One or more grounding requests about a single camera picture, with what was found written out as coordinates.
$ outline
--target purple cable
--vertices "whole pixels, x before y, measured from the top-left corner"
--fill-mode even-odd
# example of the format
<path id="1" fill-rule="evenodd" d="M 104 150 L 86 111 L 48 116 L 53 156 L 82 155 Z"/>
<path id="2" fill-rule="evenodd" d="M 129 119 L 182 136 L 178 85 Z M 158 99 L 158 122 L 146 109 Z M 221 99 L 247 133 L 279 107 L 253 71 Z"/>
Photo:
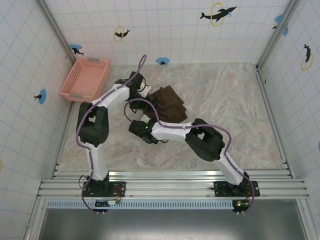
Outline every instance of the purple cable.
<path id="1" fill-rule="evenodd" d="M 79 142 L 79 132 L 80 132 L 80 129 L 81 127 L 83 126 L 84 122 L 85 122 L 85 119 L 87 118 L 88 114 L 98 105 L 100 104 L 103 100 L 105 100 L 110 94 L 112 94 L 113 92 L 117 91 L 118 89 L 124 87 L 125 85 L 127 85 L 128 83 L 130 83 L 135 77 L 136 75 L 140 72 L 141 68 L 143 67 L 143 65 L 145 64 L 146 62 L 146 59 L 147 59 L 147 55 L 144 54 L 142 56 L 142 58 L 140 59 L 140 62 L 139 62 L 139 65 L 138 65 L 138 69 L 137 71 L 135 72 L 135 74 L 133 74 L 133 76 L 131 78 L 128 79 L 128 81 L 126 81 L 125 83 L 123 83 L 122 85 L 120 85 L 119 87 L 117 88 L 114 88 L 113 90 L 111 90 L 110 92 L 108 92 L 104 97 L 101 98 L 100 101 L 96 102 L 94 105 L 92 105 L 86 112 L 85 114 L 83 115 L 80 123 L 79 123 L 79 127 L 77 128 L 76 130 L 76 134 L 75 134 L 75 141 L 76 141 L 76 144 L 78 144 L 81 148 L 84 148 L 84 149 L 87 149 L 89 150 L 89 159 L 90 159 L 90 168 L 91 168 L 91 173 L 90 173 L 90 176 L 89 176 L 89 179 L 86 181 L 85 185 L 83 186 L 82 188 L 82 191 L 81 191 L 81 198 L 82 198 L 82 201 L 84 203 L 84 205 L 93 213 L 96 213 L 97 215 L 99 214 L 98 212 L 94 211 L 85 201 L 85 197 L 84 197 L 84 192 L 85 192 L 85 189 L 86 187 L 89 185 L 89 182 L 91 181 L 92 179 L 92 176 L 94 174 L 94 161 L 93 161 L 93 158 L 92 158 L 92 153 L 91 153 L 91 149 L 90 147 L 84 145 L 84 144 L 81 144 Z"/>
<path id="2" fill-rule="evenodd" d="M 246 179 L 246 180 L 249 182 L 250 186 L 251 186 L 251 193 L 252 193 L 251 204 L 249 205 L 249 207 L 247 208 L 247 210 L 245 210 L 244 212 L 247 213 L 247 212 L 249 211 L 249 209 L 252 207 L 252 205 L 254 204 L 254 201 L 255 201 L 255 188 L 254 188 L 254 185 L 253 185 L 253 183 L 251 182 L 251 180 L 250 180 L 247 176 L 245 176 L 242 172 L 240 172 L 240 171 L 236 168 L 236 166 L 230 161 L 229 157 L 227 156 L 227 150 L 228 150 L 228 148 L 230 147 L 230 144 L 231 144 L 231 141 L 232 141 L 232 137 L 231 137 L 230 132 L 228 132 L 225 128 L 223 128 L 223 127 L 221 127 L 221 126 L 217 126 L 217 125 L 214 125 L 214 124 L 198 124 L 198 125 L 185 126 L 185 127 L 182 127 L 182 126 L 168 126 L 168 125 L 164 125 L 164 124 L 162 124 L 162 122 L 161 122 L 160 119 L 159 119 L 159 115 L 158 115 L 158 112 L 157 112 L 155 106 L 154 106 L 150 101 L 145 100 L 145 99 L 143 99 L 143 98 L 131 99 L 131 100 L 129 100 L 128 102 L 125 103 L 124 108 L 123 108 L 123 113 L 124 113 L 124 116 L 126 117 L 126 119 L 128 119 L 130 122 L 132 122 L 132 120 L 131 120 L 131 119 L 127 116 L 127 114 L 126 114 L 126 107 L 127 107 L 130 103 L 132 103 L 132 102 L 134 102 L 134 101 L 142 101 L 142 102 L 145 102 L 145 103 L 149 104 L 149 105 L 152 107 L 152 109 L 153 109 L 153 111 L 154 111 L 154 113 L 155 113 L 156 121 L 158 122 L 158 124 L 159 124 L 161 127 L 168 128 L 168 129 L 194 129 L 194 128 L 210 127 L 210 128 L 219 129 L 219 130 L 225 132 L 225 133 L 228 135 L 228 137 L 229 137 L 229 141 L 228 141 L 228 143 L 227 143 L 227 145 L 226 145 L 226 147 L 225 147 L 225 149 L 224 149 L 224 153 L 223 153 L 223 154 L 224 154 L 226 160 L 228 161 L 228 163 L 231 165 L 231 167 L 232 167 L 238 174 L 240 174 L 244 179 Z"/>

